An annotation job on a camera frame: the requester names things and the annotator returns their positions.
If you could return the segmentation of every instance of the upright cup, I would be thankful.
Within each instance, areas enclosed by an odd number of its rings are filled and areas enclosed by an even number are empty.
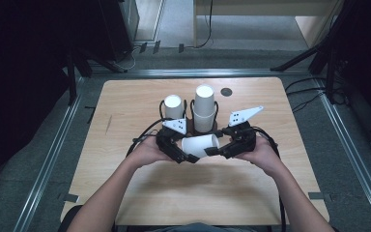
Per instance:
[[[182,99],[177,95],[167,96],[164,99],[164,110],[166,118],[183,118]]]
[[[204,149],[211,147],[219,147],[218,138],[213,134],[187,137],[182,140],[183,152],[186,154],[192,154],[198,158],[206,157],[207,153]]]
[[[194,112],[201,117],[207,117],[213,114],[214,107],[214,89],[212,86],[202,84],[195,91]]]

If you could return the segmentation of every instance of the white cup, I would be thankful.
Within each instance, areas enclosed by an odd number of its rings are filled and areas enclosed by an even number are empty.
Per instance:
[[[194,128],[199,132],[208,132],[213,128],[215,111],[210,116],[203,117],[194,111]]]
[[[177,95],[170,95],[164,99],[165,117],[172,119],[183,118],[182,99]]]
[[[194,112],[202,117],[207,117],[214,112],[214,88],[202,84],[195,91]]]
[[[182,140],[183,152],[186,154],[192,154],[198,158],[206,157],[207,153],[204,149],[211,147],[219,147],[218,138],[213,134],[187,137]]]

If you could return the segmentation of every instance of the metal rail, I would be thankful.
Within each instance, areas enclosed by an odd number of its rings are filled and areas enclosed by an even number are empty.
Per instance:
[[[315,84],[318,87],[324,87],[324,84],[321,80],[315,80]],[[360,153],[357,151],[357,148],[353,142],[353,139],[349,135],[344,123],[342,122],[342,119],[335,105],[332,105],[325,95],[321,96],[321,100],[339,136],[339,139],[342,142],[342,145],[352,165],[352,168],[357,174],[357,178],[359,179],[360,184],[371,205],[371,174],[369,170],[367,169],[366,165],[364,164],[364,161],[362,157],[360,156]]]
[[[115,74],[118,78],[219,78],[259,76],[310,76],[307,69],[291,69],[286,72],[271,72],[270,69],[178,69],[178,70],[137,70]]]
[[[84,79],[80,77],[77,83],[78,85],[77,88],[81,89],[83,83]],[[14,227],[15,232],[28,230],[28,227],[42,198],[44,189],[52,173],[53,166],[55,165],[56,160],[58,158],[60,149],[62,148],[66,134],[68,133],[69,127],[71,126],[71,121],[74,117],[74,113],[76,112],[80,100],[81,100],[80,95],[78,95],[74,103],[68,107],[65,113],[62,123],[55,135],[52,145],[50,146],[50,149],[44,160],[41,171],[35,181],[35,184],[33,185],[32,189],[29,192],[26,203]]]

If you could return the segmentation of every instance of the black cable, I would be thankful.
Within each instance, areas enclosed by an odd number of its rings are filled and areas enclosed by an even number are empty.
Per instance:
[[[305,102],[302,102],[300,103],[299,105],[295,106],[294,108],[292,108],[292,111],[293,113],[296,113],[302,109],[304,109],[310,102],[313,102],[314,100],[316,100],[318,97],[321,97],[325,92],[321,92],[321,93],[318,93],[315,97],[313,97],[311,100],[309,101],[305,101]]]
[[[197,45],[197,46],[186,46],[186,47],[188,47],[188,48],[201,48],[201,47],[203,47],[203,46],[205,46],[206,44],[207,44],[207,42],[210,40],[210,38],[211,38],[211,34],[212,34],[212,17],[213,17],[213,1],[214,0],[212,0],[211,1],[211,4],[210,4],[210,20],[209,20],[209,37],[207,38],[207,40],[204,42],[204,43],[202,43],[202,44],[200,44],[200,45]]]
[[[146,138],[146,137],[157,137],[158,135],[156,134],[152,134],[152,133],[148,133],[148,134],[144,134],[143,137],[140,139],[141,141],[143,141],[144,139],[143,138]],[[133,138],[133,142],[137,141],[139,138]]]
[[[307,80],[317,80],[317,79],[320,79],[320,80],[326,80],[325,78],[322,78],[322,77],[310,77],[310,78],[305,78],[305,79],[301,79],[301,80],[297,80],[297,81],[294,81],[292,82],[291,84],[289,84],[286,88],[285,88],[285,92],[287,92],[287,90],[295,85],[295,84],[298,84],[298,83],[301,83],[303,81],[307,81]]]
[[[183,110],[183,114],[182,114],[183,118],[186,117],[186,108],[187,108],[186,100],[184,100],[184,105],[185,105],[185,109]]]
[[[164,100],[160,102],[160,105],[159,105],[159,107],[158,107],[158,111],[159,111],[159,114],[160,114],[160,119],[164,118],[164,117],[162,116],[162,111],[161,111],[161,107],[162,107],[163,104],[164,104]]]
[[[321,90],[322,91],[322,90],[325,90],[325,89],[326,89],[325,87],[315,87],[315,88],[297,90],[297,91],[294,91],[294,92],[287,93],[287,96],[294,95],[294,94],[300,94],[300,93],[303,93],[303,92],[308,92],[308,91],[313,91],[313,90]]]
[[[126,154],[126,157],[134,150],[135,146],[137,145],[137,143],[139,143],[142,139],[142,137],[144,137],[144,135],[147,133],[147,131],[149,131],[152,127],[154,127],[156,124],[160,123],[160,122],[163,122],[163,121],[166,121],[166,120],[172,120],[172,118],[161,118],[161,119],[158,119],[157,121],[153,122],[149,127],[147,127],[141,134],[140,136],[138,136],[136,139],[134,139],[133,141],[133,144],[131,144],[131,146],[128,148],[128,153]]]

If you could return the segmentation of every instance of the black metal bar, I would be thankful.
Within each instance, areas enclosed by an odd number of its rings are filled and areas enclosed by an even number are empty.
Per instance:
[[[78,52],[74,47],[72,48],[71,57],[73,58],[73,64],[79,70],[81,76],[91,77],[92,68],[86,60],[86,57]]]
[[[68,78],[69,78],[69,105],[72,105],[77,97],[76,79],[74,74],[74,63],[71,57],[71,51],[68,54]]]
[[[301,62],[302,60],[308,58],[309,56],[315,54],[318,50],[317,47],[319,47],[319,45],[316,45],[316,46],[304,51],[302,54],[298,55],[297,57],[293,58],[292,60],[286,62],[283,65],[280,65],[280,66],[274,67],[274,68],[270,68],[270,71],[271,72],[284,72],[284,71],[288,70],[289,68],[293,67],[295,64],[297,64],[297,63]]]
[[[327,91],[326,94],[331,104],[334,104],[333,82],[335,79],[335,64],[336,64],[336,50],[332,49],[330,51],[330,59],[328,63],[327,86],[326,86],[326,91]]]

